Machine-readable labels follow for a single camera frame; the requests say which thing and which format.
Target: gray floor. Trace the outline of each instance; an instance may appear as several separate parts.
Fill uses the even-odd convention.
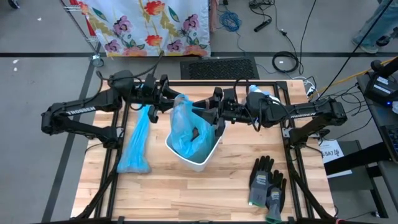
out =
[[[254,33],[253,28],[262,21],[247,8],[246,0],[229,0],[229,10],[236,12],[243,21],[239,33],[239,45],[248,52],[276,52],[291,50],[289,43],[280,36],[271,24]],[[12,10],[6,1],[0,1],[0,52],[90,52],[70,18],[63,12],[58,1],[20,0],[19,10]],[[278,25],[288,32],[292,42],[299,47],[303,27],[312,1],[277,1]],[[350,37],[359,29],[370,13],[377,7],[376,0],[336,0],[318,1],[303,42],[303,52],[350,52],[354,49]],[[267,10],[274,17],[273,8]],[[79,13],[79,22],[84,24]],[[211,36],[213,52],[239,52],[236,46],[237,35],[223,29]],[[394,40],[382,52],[398,52],[398,41]],[[372,60],[385,60],[382,57],[352,58],[340,78],[369,68]],[[123,69],[133,73],[141,72],[154,63],[154,58],[105,58],[105,66],[100,68],[104,75]],[[180,78],[179,62],[196,60],[193,58],[165,58],[161,61],[157,75],[168,74],[170,79]],[[344,63],[339,57],[304,57],[303,76],[313,75],[317,85],[327,85]],[[273,71],[270,57],[256,57],[256,62]],[[0,223],[40,222],[58,163],[62,155],[67,134],[47,136],[40,131],[40,114],[52,103],[75,100],[79,97],[88,68],[87,58],[0,58],[2,82],[0,97],[2,116],[0,140]],[[261,79],[286,79],[285,75],[268,74],[258,68]],[[355,80],[330,89],[329,93],[344,90],[354,85]],[[93,95],[99,80],[91,79],[88,96]],[[355,105],[343,103],[346,111]],[[332,127],[328,138],[335,138],[362,126],[370,117],[363,112],[349,117],[346,124]],[[93,114],[82,116],[81,121],[90,123]],[[359,139],[362,147],[381,141],[378,134],[369,138],[365,133],[376,133],[373,122],[364,129],[347,135],[342,140]],[[75,138],[67,169],[55,205],[52,220],[66,220],[72,210],[80,170],[87,140]],[[398,213],[393,206],[385,183],[376,179],[390,218],[381,220],[366,215],[355,220],[374,223],[395,223]],[[349,218],[375,210],[369,192],[339,192],[332,194],[340,212],[339,217]]]

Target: black floor mat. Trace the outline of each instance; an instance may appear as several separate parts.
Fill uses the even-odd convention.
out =
[[[253,57],[180,62],[182,80],[259,79]]]

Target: jeans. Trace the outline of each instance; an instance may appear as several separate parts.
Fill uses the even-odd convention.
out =
[[[362,38],[365,36],[369,28],[372,26],[373,22],[380,15],[383,9],[386,7],[387,3],[390,0],[382,0],[379,7],[376,9],[374,14],[365,22],[362,29],[358,32],[357,36],[354,38],[354,41],[359,43]],[[384,34],[392,31],[393,28],[398,26],[398,0],[393,0],[384,14],[380,17],[376,25],[372,28],[370,33],[366,36],[366,38],[362,42],[362,46],[370,46],[373,47],[376,44],[376,41],[382,37]]]

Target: person's leg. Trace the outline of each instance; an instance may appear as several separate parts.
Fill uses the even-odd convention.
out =
[[[354,44],[358,44],[361,39],[365,36],[367,31],[372,26],[373,22],[380,15],[382,10],[387,6],[389,0],[382,0],[380,6],[376,9],[370,19],[368,19],[363,25],[362,29],[358,32],[357,36],[353,39]],[[381,18],[378,20],[376,25],[372,28],[370,33],[366,36],[361,44],[361,48],[368,53],[376,53],[376,41],[384,34],[391,31],[396,25],[398,25],[398,0],[393,0],[388,9],[384,12]]]

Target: black electronics box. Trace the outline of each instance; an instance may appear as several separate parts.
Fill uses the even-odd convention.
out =
[[[398,83],[373,75],[364,95],[381,105],[392,106],[392,102],[398,100]]]

